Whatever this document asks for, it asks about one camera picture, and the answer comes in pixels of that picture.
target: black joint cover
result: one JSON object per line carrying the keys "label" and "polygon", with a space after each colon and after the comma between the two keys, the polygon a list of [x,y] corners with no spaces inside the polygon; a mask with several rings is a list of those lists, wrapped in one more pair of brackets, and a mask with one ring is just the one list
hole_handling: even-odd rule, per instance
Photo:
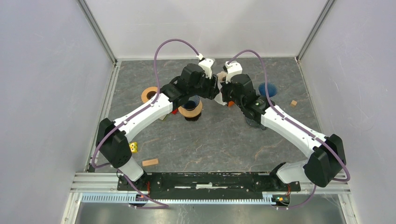
{"label": "black joint cover", "polygon": [[[344,146],[342,139],[332,134],[325,143],[334,150],[340,159],[347,164],[345,159]],[[312,183],[319,187],[326,187],[329,182],[342,170],[336,158],[323,145],[314,148],[308,163],[304,166],[304,172]]]}
{"label": "black joint cover", "polygon": [[[99,123],[96,146],[114,128],[115,125],[112,121],[110,121],[108,118],[103,119]],[[132,156],[128,139],[125,137],[124,133],[119,130],[116,130],[112,135],[110,135],[99,151],[114,168],[122,167]]]}

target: tape roll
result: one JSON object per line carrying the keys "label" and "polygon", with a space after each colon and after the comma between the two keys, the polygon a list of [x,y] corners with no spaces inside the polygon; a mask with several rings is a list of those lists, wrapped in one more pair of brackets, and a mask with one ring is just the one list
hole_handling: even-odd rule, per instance
{"label": "tape roll", "polygon": [[194,110],[188,111],[180,106],[179,112],[186,118],[194,118],[202,112],[202,106],[202,101],[199,101],[198,106]]}
{"label": "tape roll", "polygon": [[143,103],[146,103],[149,99],[154,97],[157,93],[158,88],[153,86],[153,87],[148,87],[141,93],[141,101]]}

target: gray floor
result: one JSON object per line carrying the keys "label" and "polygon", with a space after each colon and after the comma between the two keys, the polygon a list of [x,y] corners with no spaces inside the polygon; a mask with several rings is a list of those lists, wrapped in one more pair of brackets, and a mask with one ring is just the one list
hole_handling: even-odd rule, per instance
{"label": "gray floor", "polygon": [[[299,204],[306,196],[292,195]],[[305,206],[276,211],[268,205],[171,204],[167,210],[135,210],[120,203],[82,203],[77,224],[343,224],[338,196],[316,195]]]}
{"label": "gray floor", "polygon": [[[216,59],[213,72],[222,71],[225,59]],[[257,88],[264,81],[258,59],[240,58],[243,73],[249,74]],[[264,58],[269,81],[278,87],[272,99],[286,113],[303,124],[318,130],[307,89],[294,58]],[[158,61],[161,84],[180,75],[187,63],[197,60]],[[109,119],[121,117],[142,104],[144,89],[156,86],[153,61],[121,63]],[[292,100],[298,102],[290,107]],[[214,100],[202,100],[201,118],[188,122],[178,113],[165,121],[157,120],[139,133],[138,153],[133,157],[144,160],[159,159],[159,164],[145,167],[147,172],[192,171],[270,171],[281,162],[303,160],[304,155],[291,143],[272,130],[262,131],[246,124],[236,106],[220,106]],[[98,163],[106,160],[99,155]],[[114,172],[100,168],[96,172]]]}

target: white wall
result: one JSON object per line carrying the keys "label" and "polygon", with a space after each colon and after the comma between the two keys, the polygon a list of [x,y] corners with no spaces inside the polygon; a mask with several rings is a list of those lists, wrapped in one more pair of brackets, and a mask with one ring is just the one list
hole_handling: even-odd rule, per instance
{"label": "white wall", "polygon": [[[326,0],[87,0],[118,58],[154,57],[171,38],[189,41],[206,56],[243,49],[261,56],[296,56]],[[171,43],[159,58],[194,57]]]}
{"label": "white wall", "polygon": [[344,141],[361,223],[394,223],[394,0],[337,1],[302,59],[326,134]]}
{"label": "white wall", "polygon": [[112,63],[75,0],[0,3],[0,223],[60,223]]}

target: white arm segment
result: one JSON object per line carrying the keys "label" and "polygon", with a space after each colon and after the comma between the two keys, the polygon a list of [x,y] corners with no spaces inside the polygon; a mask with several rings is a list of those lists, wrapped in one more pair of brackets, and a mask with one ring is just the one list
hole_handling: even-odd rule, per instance
{"label": "white arm segment", "polygon": [[[146,105],[149,105],[153,103],[155,97],[153,97],[151,100],[146,102],[145,104],[141,105],[139,108],[136,110],[130,112],[129,114],[115,119],[115,126],[119,125],[121,122],[124,122],[126,118],[131,116],[132,114],[136,113]],[[128,139],[128,142],[131,142],[132,139],[145,127],[153,123],[155,120],[160,118],[163,115],[166,115],[168,113],[172,112],[172,103],[169,102],[169,98],[165,96],[164,94],[160,94],[160,97],[158,98],[157,102],[153,104],[153,106],[147,108],[144,112],[136,115],[134,118],[132,118],[127,124],[124,126],[120,127],[120,131],[125,131],[126,138]],[[131,181],[137,181],[142,175],[143,175],[143,169],[137,164],[135,159],[131,157],[125,165],[119,168],[121,172],[123,172],[125,175],[129,177]]]}
{"label": "white arm segment", "polygon": [[[301,127],[310,131],[317,138],[326,141],[324,134],[316,132],[301,124],[299,121],[286,114],[279,106],[276,105],[275,108],[288,119],[296,122]],[[312,137],[310,137],[307,133],[303,132],[298,127],[289,123],[285,119],[282,119],[281,116],[279,116],[277,112],[272,109],[272,107],[265,110],[265,114],[261,116],[261,124],[265,127],[271,128],[272,130],[283,136],[285,139],[293,143],[293,145],[300,149],[307,158],[309,158],[313,153],[314,147],[319,147],[321,145],[318,141],[313,140]],[[284,183],[291,183],[294,181],[309,182],[303,168],[307,161],[308,160],[294,163],[286,163],[279,168],[276,174],[279,179]]]}

